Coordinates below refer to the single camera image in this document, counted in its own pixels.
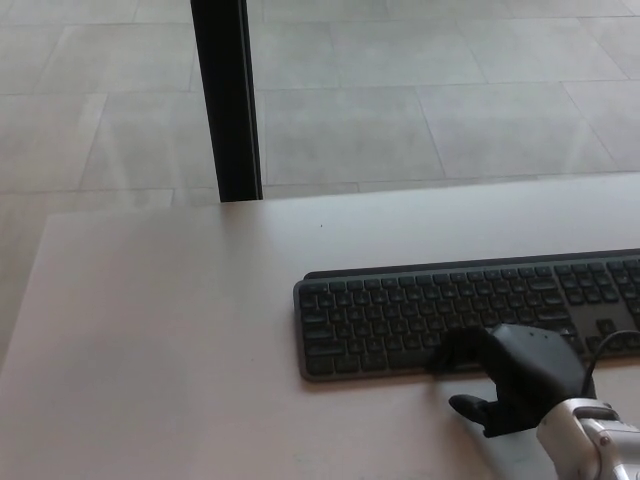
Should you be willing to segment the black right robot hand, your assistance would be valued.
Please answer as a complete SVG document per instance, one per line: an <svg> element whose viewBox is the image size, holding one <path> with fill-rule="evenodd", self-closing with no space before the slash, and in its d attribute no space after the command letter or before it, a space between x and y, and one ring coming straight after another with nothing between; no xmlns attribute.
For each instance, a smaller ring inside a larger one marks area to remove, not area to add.
<svg viewBox="0 0 640 480"><path fill-rule="evenodd" d="M425 370L449 374L466 363L479 365L494 382L497 399L458 394L449 404L487 438L533 429L558 404L596 397L583 361L551 330L515 324L451 330L428 355Z"/></svg>

